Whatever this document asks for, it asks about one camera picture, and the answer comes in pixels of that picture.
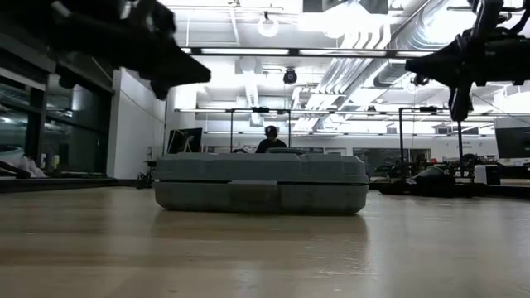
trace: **glass wall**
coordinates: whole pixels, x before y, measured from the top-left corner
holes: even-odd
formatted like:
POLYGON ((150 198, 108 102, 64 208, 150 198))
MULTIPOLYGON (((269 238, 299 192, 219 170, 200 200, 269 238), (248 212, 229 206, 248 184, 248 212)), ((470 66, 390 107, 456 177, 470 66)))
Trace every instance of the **glass wall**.
POLYGON ((47 119, 42 143, 46 171, 104 173, 104 137, 96 132, 47 119))
POLYGON ((0 75, 0 99, 15 103, 30 104, 30 88, 0 75))
POLYGON ((104 176, 111 94, 60 86, 46 91, 0 75, 0 160, 27 156, 53 177, 104 176))
MULTIPOLYGON (((386 176, 401 160, 400 150, 391 148, 355 148, 354 155, 364 162, 370 177, 386 176)), ((408 161, 408 150, 405 150, 404 158, 408 161)))
POLYGON ((12 160, 24 154, 27 114, 0 104, 0 159, 12 160))
POLYGON ((108 129, 110 99, 103 99, 83 86, 73 89, 60 86, 60 77, 51 74, 46 87, 46 113, 49 117, 63 118, 100 131, 108 129))

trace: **monitor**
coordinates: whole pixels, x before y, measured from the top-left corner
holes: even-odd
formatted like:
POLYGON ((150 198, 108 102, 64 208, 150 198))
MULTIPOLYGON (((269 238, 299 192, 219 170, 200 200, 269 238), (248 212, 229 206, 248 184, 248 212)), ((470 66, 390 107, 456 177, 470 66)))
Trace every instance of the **monitor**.
POLYGON ((200 152, 201 138, 202 128, 171 130, 167 144, 167 153, 200 152))
POLYGON ((530 127, 496 128, 499 158, 530 157, 530 127))

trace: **gray plastic case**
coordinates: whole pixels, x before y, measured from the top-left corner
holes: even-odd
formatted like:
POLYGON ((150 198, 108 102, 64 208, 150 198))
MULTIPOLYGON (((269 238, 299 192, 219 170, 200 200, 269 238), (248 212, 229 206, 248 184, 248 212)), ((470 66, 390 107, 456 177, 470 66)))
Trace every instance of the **gray plastic case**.
POLYGON ((169 210, 355 214, 368 192, 364 163, 339 155, 179 153, 155 179, 169 210))

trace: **security camera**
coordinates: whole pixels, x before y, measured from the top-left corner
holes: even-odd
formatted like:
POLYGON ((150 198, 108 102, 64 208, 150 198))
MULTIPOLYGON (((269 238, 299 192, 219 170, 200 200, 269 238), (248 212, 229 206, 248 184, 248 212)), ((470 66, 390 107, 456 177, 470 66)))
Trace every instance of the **security camera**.
POLYGON ((294 84, 296 83, 296 80, 298 79, 298 76, 296 75, 296 72, 292 68, 288 68, 285 71, 285 74, 283 75, 283 83, 285 84, 294 84))

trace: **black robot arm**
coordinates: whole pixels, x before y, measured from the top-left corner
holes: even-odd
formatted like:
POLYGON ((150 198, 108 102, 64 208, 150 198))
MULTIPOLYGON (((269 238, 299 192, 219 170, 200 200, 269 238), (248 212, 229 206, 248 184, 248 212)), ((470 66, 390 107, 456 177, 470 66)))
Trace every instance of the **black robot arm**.
POLYGON ((530 17, 530 1, 524 7, 503 7, 503 0, 468 0, 477 15, 473 28, 458 35, 448 46, 434 54, 408 60, 405 68, 419 77, 415 82, 435 79, 450 89, 450 114, 463 121, 473 109, 472 84, 512 81, 523 84, 530 79, 530 40, 518 33, 530 17), (501 12, 524 11, 511 29, 497 27, 507 20, 501 12))
POLYGON ((157 0, 134 2, 10 0, 11 5, 0 7, 0 17, 3 12, 23 16, 22 25, 36 29, 55 53, 80 52, 115 68, 136 70, 151 81, 158 99, 165 99, 173 86, 210 81, 210 70, 176 44, 173 12, 157 0), (131 11, 122 19, 127 4, 131 11))

